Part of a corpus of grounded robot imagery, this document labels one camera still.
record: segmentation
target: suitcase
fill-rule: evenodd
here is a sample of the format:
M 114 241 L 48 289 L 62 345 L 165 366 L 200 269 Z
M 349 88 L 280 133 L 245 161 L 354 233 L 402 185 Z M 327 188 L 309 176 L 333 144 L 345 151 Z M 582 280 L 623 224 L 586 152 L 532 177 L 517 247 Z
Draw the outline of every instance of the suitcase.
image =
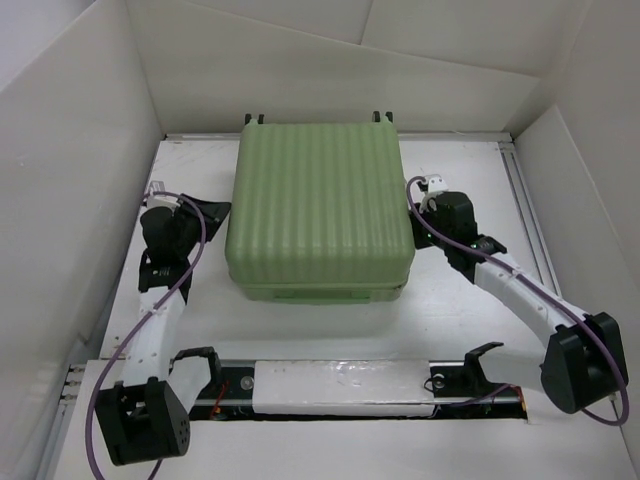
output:
M 240 139 L 229 273 L 253 300 L 394 300 L 415 248 L 398 135 L 388 117 L 264 124 Z

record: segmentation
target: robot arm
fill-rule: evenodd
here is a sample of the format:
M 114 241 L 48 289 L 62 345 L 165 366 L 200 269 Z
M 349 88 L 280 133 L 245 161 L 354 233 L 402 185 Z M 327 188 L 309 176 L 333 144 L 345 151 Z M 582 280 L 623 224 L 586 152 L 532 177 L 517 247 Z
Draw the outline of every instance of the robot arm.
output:
M 213 239 L 231 204 L 188 197 L 205 220 L 205 240 Z M 222 382 L 212 347 L 179 352 L 173 363 L 176 326 L 185 309 L 191 276 L 154 310 L 190 268 L 188 256 L 202 228 L 193 207 L 149 199 L 140 218 L 147 249 L 140 261 L 139 319 L 153 315 L 135 335 L 119 379 L 101 390 L 96 415 L 115 465 L 184 455 L 189 447 L 189 411 L 200 392 Z
M 584 320 L 585 326 L 611 353 L 625 385 L 628 383 L 620 330 L 612 317 L 606 313 L 587 314 L 522 270 L 502 244 L 478 233 L 473 205 L 467 195 L 448 191 L 439 175 L 419 181 L 418 186 L 424 198 L 419 205 L 413 205 L 413 213 L 448 239 L 483 252 L 485 257 L 498 262 L 487 261 L 487 258 L 437 238 L 410 213 L 416 248 L 441 248 L 452 268 L 500 300 L 546 348 L 546 353 L 527 356 L 509 350 L 501 343 L 491 343 L 472 352 L 468 368 L 479 369 L 476 375 L 492 384 L 510 383 L 544 391 L 566 413 L 575 413 L 616 392 L 618 382 L 600 349 L 585 335 L 581 325 L 576 325 L 560 311 L 560 306 Z M 509 270 L 499 263 L 509 266 Z

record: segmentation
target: red wire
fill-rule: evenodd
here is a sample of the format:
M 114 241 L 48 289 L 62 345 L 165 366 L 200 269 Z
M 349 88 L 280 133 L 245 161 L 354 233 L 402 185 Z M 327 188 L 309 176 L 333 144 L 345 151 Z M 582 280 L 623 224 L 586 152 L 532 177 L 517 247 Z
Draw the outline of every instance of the red wire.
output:
M 224 385 L 222 385 L 222 390 L 220 390 L 220 395 L 218 395 L 218 398 L 216 399 L 216 403 L 213 405 L 213 409 L 211 410 L 211 413 L 209 414 L 209 420 L 213 420 L 213 417 L 216 416 L 216 410 L 218 409 L 218 405 L 220 404 L 220 400 L 222 400 L 222 397 L 224 397 L 224 394 L 227 393 L 227 389 L 229 388 L 229 380 L 227 380 Z

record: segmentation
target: white table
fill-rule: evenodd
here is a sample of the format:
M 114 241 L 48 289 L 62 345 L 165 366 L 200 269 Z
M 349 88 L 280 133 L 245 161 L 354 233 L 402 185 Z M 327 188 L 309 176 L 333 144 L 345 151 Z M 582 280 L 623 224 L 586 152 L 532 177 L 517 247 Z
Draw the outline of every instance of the white table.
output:
M 536 261 L 541 264 L 543 259 L 534 258 L 531 244 L 535 242 L 524 228 L 501 146 L 477 140 L 404 137 L 405 176 L 443 175 L 450 188 L 472 199 L 481 232 L 497 238 L 523 267 L 536 271 Z M 225 136 L 165 140 L 150 178 L 164 182 L 169 191 L 230 201 L 237 146 L 236 137 Z M 522 205 L 526 199 L 518 201 Z M 493 340 L 524 351 L 542 348 L 519 320 L 453 271 L 436 249 L 417 252 L 409 283 L 396 302 L 280 305 L 248 301 L 231 282 L 223 255 L 225 235 L 226 222 L 196 268 L 176 352 L 213 345 L 223 359 L 450 360 Z M 111 355 L 136 321 L 142 250 L 138 225 L 102 358 Z M 84 412 L 104 363 L 97 360 L 87 366 L 56 480 L 91 478 L 83 446 Z M 193 422 L 189 453 L 166 461 L 156 478 L 636 478 L 619 429 L 596 424 L 584 415 L 564 415 L 536 392 L 527 391 L 525 397 L 528 423 Z M 596 405 L 595 411 L 613 415 L 607 402 Z M 146 478 L 150 465 L 113 467 L 99 432 L 95 437 L 99 463 L 108 479 Z

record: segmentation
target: green suitcase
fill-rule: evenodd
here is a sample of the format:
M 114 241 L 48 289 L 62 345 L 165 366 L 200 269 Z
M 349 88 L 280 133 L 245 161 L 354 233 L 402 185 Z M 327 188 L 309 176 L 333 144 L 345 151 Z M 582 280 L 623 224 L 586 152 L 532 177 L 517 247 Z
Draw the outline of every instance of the green suitcase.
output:
M 354 124 L 259 124 L 240 139 L 226 259 L 253 300 L 394 300 L 414 256 L 398 135 Z

